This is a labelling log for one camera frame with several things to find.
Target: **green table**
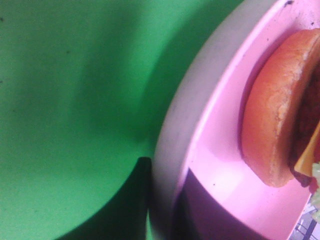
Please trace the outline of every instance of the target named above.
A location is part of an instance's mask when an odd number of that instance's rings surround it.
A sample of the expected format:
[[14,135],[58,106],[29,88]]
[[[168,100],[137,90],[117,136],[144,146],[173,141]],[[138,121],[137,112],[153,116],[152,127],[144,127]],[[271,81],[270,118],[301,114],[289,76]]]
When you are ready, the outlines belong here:
[[1,0],[0,239],[54,239],[108,202],[240,2]]

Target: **plate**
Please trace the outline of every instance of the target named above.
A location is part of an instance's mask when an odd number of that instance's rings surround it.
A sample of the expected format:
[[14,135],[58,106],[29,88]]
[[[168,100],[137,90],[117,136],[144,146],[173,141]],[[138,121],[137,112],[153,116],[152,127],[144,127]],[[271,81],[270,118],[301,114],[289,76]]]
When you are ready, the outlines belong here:
[[242,159],[239,132],[246,96],[268,56],[292,33],[319,26],[317,0],[247,0],[207,40],[175,94],[156,147],[153,215],[165,234],[190,169],[248,228],[268,239],[289,237],[310,192],[296,180],[264,185]]

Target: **sesame-free bun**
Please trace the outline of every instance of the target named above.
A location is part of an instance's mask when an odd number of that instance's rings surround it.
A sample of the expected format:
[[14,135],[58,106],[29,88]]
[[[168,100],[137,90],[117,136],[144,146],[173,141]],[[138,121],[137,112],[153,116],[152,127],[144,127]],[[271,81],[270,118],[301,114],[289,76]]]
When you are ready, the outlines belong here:
[[293,175],[289,154],[295,118],[311,74],[320,61],[320,28],[289,36],[264,64],[244,109],[241,145],[244,161],[272,187]]

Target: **cheese slice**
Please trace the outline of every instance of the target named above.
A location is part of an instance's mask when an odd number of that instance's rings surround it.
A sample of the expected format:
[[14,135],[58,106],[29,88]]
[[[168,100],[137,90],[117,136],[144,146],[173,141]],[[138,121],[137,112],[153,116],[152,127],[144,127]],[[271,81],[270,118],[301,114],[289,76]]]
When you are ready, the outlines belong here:
[[320,136],[320,121],[318,122],[305,150],[294,165],[294,170],[298,173],[312,177],[312,164],[315,162],[315,149]]

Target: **dark spot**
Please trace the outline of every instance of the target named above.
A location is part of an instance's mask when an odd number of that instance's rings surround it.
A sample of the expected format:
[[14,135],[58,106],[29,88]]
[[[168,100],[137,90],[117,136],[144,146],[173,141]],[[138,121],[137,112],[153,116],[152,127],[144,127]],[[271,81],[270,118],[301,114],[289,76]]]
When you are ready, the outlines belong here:
[[290,1],[286,1],[286,3],[284,4],[284,8],[287,6],[287,5],[291,5],[291,4],[293,4],[295,1],[292,1],[292,0],[290,0]]

